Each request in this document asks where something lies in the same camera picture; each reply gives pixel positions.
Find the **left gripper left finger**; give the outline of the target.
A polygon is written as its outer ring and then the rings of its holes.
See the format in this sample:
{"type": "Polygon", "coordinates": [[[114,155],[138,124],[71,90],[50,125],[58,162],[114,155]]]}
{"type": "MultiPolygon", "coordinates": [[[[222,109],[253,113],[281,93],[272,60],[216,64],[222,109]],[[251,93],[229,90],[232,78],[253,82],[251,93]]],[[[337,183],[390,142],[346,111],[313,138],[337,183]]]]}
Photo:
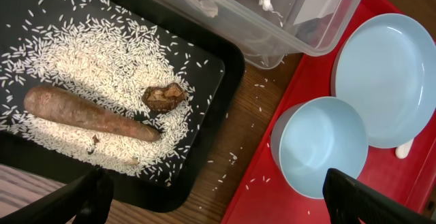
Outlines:
{"type": "Polygon", "coordinates": [[[103,169],[91,170],[51,194],[1,218],[7,223],[105,223],[114,183],[103,169]]]}

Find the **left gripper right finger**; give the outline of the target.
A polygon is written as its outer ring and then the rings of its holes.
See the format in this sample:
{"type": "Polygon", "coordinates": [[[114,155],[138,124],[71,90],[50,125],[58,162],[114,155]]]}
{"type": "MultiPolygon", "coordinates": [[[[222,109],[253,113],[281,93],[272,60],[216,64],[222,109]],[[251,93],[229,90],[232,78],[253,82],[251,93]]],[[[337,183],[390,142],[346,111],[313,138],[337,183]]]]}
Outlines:
{"type": "Polygon", "coordinates": [[[335,168],[327,171],[323,196],[332,224],[435,224],[335,168]]]}

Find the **light blue rice bowl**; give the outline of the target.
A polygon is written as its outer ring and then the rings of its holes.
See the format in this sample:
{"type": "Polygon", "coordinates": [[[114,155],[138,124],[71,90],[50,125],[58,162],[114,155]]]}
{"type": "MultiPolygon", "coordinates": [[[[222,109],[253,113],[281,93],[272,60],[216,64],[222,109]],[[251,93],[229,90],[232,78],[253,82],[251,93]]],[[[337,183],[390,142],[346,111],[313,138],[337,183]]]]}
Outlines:
{"type": "Polygon", "coordinates": [[[274,124],[270,151],[293,190],[322,199],[330,168],[357,178],[367,160],[369,142],[357,111],[336,97],[318,97],[287,109],[274,124]]]}

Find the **brown sweet potato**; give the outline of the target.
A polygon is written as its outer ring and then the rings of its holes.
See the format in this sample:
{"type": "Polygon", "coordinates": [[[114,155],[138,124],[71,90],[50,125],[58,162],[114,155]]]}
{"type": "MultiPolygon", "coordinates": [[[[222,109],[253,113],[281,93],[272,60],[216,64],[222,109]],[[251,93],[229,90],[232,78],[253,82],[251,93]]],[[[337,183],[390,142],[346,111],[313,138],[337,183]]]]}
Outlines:
{"type": "Polygon", "coordinates": [[[38,85],[25,95],[23,106],[30,114],[82,129],[112,133],[146,142],[160,138],[158,130],[55,86],[38,85]]]}

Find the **dark mushroom scrap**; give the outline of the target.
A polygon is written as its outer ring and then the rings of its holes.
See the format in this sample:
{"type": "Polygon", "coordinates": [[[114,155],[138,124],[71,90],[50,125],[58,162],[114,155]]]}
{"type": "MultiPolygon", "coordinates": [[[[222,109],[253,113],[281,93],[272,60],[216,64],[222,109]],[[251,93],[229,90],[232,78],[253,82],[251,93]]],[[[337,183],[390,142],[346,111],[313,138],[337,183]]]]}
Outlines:
{"type": "Polygon", "coordinates": [[[185,90],[173,82],[165,87],[148,87],[141,100],[151,111],[166,113],[174,110],[185,98],[185,90]]]}

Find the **large light blue plate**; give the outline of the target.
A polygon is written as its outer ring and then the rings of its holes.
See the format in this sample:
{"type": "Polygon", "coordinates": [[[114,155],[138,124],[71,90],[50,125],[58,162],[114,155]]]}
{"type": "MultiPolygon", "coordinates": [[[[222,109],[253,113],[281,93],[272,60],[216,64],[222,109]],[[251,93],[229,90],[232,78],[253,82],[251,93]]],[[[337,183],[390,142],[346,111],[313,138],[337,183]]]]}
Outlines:
{"type": "Polygon", "coordinates": [[[435,42],[413,18],[381,14],[362,23],[335,61],[332,93],[364,121],[369,144],[414,139],[435,111],[435,42]]]}

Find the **white rice pile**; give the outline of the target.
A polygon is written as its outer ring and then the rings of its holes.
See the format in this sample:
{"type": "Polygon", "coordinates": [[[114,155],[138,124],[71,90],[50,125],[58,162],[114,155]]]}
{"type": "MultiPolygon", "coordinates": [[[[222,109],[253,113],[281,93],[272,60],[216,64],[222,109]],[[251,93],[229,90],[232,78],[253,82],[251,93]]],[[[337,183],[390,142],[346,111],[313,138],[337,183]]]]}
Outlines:
{"type": "Polygon", "coordinates": [[[145,174],[170,186],[172,161],[184,157],[195,86],[187,80],[193,50],[177,35],[164,40],[157,25],[146,23],[109,0],[62,0],[85,18],[74,22],[58,13],[36,25],[29,12],[25,37],[1,49],[1,130],[84,163],[127,176],[145,174]],[[177,83],[186,98],[172,111],[157,113],[142,103],[150,86],[177,83]],[[142,124],[156,128],[156,142],[96,132],[38,118],[23,99],[38,85],[55,86],[142,124]]]}

